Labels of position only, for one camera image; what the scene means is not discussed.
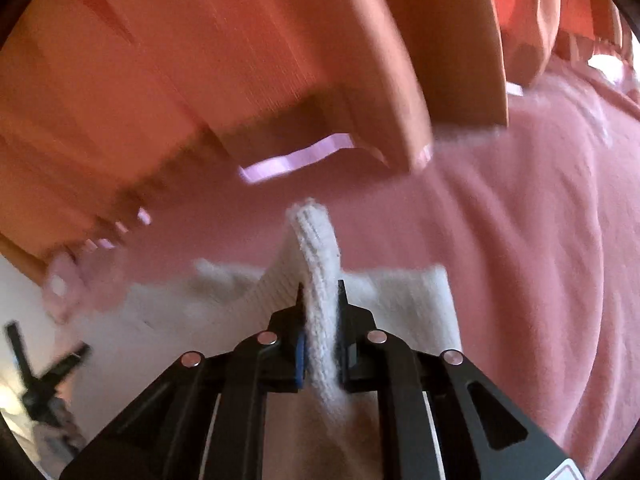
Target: white fabric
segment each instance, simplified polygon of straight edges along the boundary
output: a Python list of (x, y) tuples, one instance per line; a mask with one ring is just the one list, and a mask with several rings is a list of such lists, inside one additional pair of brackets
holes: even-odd
[(377, 407), (372, 395), (338, 386), (333, 348), (337, 282), (352, 304), (372, 311), (379, 328), (412, 348), (439, 354), (462, 349), (443, 267), (425, 271), (344, 273), (324, 207), (292, 208), (280, 253), (264, 272), (196, 263), (196, 276), (131, 287), (122, 308), (73, 320), (61, 334), (92, 346), (74, 378), (70, 409), (93, 438), (180, 354), (231, 351), (267, 327), (276, 310), (295, 304), (303, 283), (310, 387), (268, 398), (263, 478), (381, 477)]

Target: pink cloth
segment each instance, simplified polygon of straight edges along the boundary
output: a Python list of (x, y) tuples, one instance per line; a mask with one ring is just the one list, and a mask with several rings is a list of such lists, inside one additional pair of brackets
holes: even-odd
[(640, 123), (584, 77), (552, 62), (507, 130), (437, 143), (414, 175), (360, 150), (253, 186), (203, 169), (129, 235), (128, 277), (266, 266), (312, 196), (346, 269), (444, 264), (465, 353), (595, 478), (640, 415)]

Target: white wall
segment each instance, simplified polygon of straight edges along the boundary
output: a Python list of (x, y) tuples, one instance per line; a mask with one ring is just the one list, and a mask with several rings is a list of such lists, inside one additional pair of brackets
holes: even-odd
[(50, 364), (55, 323), (42, 308), (40, 287), (0, 256), (0, 378), (20, 392), (20, 379), (4, 336), (4, 326), (11, 320), (20, 324), (31, 367), (39, 374)]

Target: ribbed fabric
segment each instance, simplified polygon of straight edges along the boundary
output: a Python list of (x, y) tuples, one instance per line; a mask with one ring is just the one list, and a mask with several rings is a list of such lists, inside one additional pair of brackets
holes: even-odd
[(118, 311), (61, 328), (68, 344), (80, 338), (94, 348), (70, 393), (70, 409), (87, 437), (182, 352), (227, 352), (265, 329), (273, 312), (295, 304), (303, 283), (307, 384), (299, 394), (268, 398), (263, 478), (382, 477), (375, 398), (348, 396), (337, 381), (337, 282), (344, 279), (350, 303), (371, 310), (379, 328), (412, 348), (439, 353), (461, 348), (446, 273), (442, 267), (343, 273), (324, 207), (295, 206), (287, 224), (282, 248), (264, 272), (201, 260), (190, 279), (134, 286)]

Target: silver screw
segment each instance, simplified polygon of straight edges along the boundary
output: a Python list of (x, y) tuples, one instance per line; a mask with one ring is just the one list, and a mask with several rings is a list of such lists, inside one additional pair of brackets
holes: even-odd
[(457, 350), (447, 350), (444, 352), (442, 357), (447, 363), (454, 366), (461, 365), (462, 361), (465, 359), (465, 357)]
[(386, 334), (382, 330), (372, 330), (367, 334), (367, 339), (379, 345), (386, 341)]
[(260, 332), (258, 334), (258, 343), (260, 343), (261, 345), (272, 345), (274, 344), (276, 341), (278, 340), (278, 335), (274, 334), (273, 332)]
[(194, 366), (198, 366), (200, 364), (200, 361), (202, 361), (202, 356), (197, 352), (184, 353), (180, 358), (180, 362), (182, 366), (185, 366), (187, 368), (193, 368)]

